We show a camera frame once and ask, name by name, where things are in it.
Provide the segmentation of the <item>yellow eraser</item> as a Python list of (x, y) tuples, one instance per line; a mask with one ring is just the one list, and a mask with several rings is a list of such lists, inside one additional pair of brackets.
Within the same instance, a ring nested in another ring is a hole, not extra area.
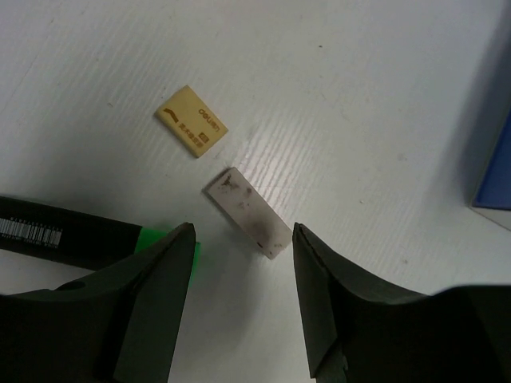
[(189, 85), (175, 92), (155, 113), (196, 158), (223, 138), (227, 127)]

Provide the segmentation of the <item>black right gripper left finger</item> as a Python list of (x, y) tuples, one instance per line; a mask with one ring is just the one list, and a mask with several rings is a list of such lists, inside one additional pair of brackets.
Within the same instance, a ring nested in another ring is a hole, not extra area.
[(55, 290), (2, 296), (2, 381), (167, 381), (195, 246), (184, 223)]

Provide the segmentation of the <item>grey white eraser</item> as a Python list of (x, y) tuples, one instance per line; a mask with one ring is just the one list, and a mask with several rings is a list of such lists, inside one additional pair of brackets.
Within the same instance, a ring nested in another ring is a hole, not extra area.
[(291, 228), (237, 168), (221, 172), (204, 192), (268, 259), (291, 244)]

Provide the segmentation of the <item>green cap black highlighter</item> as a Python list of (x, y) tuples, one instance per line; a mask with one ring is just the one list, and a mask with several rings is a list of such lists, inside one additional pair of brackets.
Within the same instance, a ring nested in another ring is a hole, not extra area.
[(3, 250), (87, 270), (100, 272), (169, 233), (43, 203), (1, 198)]

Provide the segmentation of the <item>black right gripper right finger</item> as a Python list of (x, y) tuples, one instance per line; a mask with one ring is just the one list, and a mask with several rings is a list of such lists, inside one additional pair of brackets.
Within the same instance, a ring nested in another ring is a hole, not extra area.
[(508, 286), (421, 294), (339, 255), (301, 223), (292, 245), (315, 381), (509, 381)]

